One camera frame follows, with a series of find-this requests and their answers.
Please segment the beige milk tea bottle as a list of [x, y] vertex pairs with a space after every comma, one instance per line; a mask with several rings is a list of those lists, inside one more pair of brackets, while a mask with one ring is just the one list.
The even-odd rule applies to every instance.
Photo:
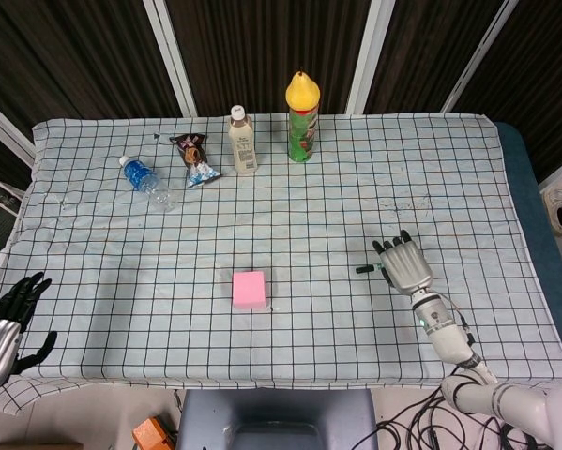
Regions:
[[241, 105], [234, 105], [231, 108], [229, 136], [233, 148], [235, 171], [239, 174], [254, 173], [257, 170], [254, 131], [251, 118]]

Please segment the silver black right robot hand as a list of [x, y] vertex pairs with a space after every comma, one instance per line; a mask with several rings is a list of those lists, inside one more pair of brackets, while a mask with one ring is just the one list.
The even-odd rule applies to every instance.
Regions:
[[432, 269], [408, 231], [401, 230], [391, 242], [373, 240], [372, 246], [380, 257], [387, 283], [399, 293], [411, 296], [432, 286]]

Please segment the pink sponge block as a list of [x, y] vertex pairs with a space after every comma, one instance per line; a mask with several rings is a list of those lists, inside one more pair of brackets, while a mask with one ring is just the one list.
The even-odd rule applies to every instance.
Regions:
[[262, 271], [233, 273], [232, 305], [239, 309], [266, 308], [266, 282]]

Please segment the green chips can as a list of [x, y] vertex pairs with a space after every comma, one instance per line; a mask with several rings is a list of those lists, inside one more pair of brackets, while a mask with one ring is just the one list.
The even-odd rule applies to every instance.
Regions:
[[289, 158], [296, 162], [305, 162], [311, 157], [315, 131], [318, 122], [318, 108], [309, 111], [289, 112]]

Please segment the clear water bottle blue label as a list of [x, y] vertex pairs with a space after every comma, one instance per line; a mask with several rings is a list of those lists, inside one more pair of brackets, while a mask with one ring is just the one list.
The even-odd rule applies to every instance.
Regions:
[[150, 167], [136, 157], [123, 155], [118, 160], [124, 176], [133, 189], [141, 193], [150, 204], [160, 211], [171, 211], [175, 200], [168, 184]]

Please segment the blue table pad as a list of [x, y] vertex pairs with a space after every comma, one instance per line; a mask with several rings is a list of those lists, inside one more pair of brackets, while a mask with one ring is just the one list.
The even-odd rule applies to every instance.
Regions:
[[562, 343], [562, 257], [544, 209], [539, 187], [519, 131], [496, 124], [506, 175], [530, 257]]

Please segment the orange box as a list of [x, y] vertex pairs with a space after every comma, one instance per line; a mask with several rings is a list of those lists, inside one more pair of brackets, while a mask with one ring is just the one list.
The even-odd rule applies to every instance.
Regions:
[[132, 450], [175, 450], [176, 436], [157, 417], [145, 419], [132, 430]]

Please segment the brown snack packet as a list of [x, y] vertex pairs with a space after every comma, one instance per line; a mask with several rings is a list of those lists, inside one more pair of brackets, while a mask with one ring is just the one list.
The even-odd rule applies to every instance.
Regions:
[[169, 138], [169, 141], [177, 147], [188, 168], [201, 162], [207, 162], [205, 150], [202, 147], [204, 140], [205, 134], [201, 133], [186, 133]]

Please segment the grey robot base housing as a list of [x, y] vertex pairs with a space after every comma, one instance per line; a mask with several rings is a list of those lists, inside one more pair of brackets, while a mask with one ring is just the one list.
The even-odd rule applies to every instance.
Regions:
[[176, 450], [378, 450], [371, 391], [189, 390]]

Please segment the yellow toy pear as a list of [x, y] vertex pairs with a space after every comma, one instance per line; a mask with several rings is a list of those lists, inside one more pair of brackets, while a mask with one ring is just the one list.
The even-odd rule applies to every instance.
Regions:
[[320, 101], [320, 89], [304, 71], [298, 71], [285, 91], [285, 100], [290, 109], [307, 112], [315, 109]]

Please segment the white black grid tablecloth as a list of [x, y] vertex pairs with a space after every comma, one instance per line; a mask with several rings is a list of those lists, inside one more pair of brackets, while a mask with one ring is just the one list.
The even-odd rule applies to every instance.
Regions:
[[[258, 169], [239, 175], [224, 117], [52, 119], [34, 127], [32, 182], [0, 254], [0, 297], [52, 281], [0, 389], [14, 414], [90, 383], [167, 388], [435, 384], [449, 372], [372, 241], [410, 233], [501, 380], [562, 381], [562, 343], [533, 266], [496, 125], [482, 115], [321, 118], [313, 157], [287, 155], [284, 114], [254, 117]], [[205, 134], [188, 168], [170, 137]], [[119, 165], [171, 189], [160, 211]], [[264, 309], [232, 305], [235, 272], [265, 274]]]

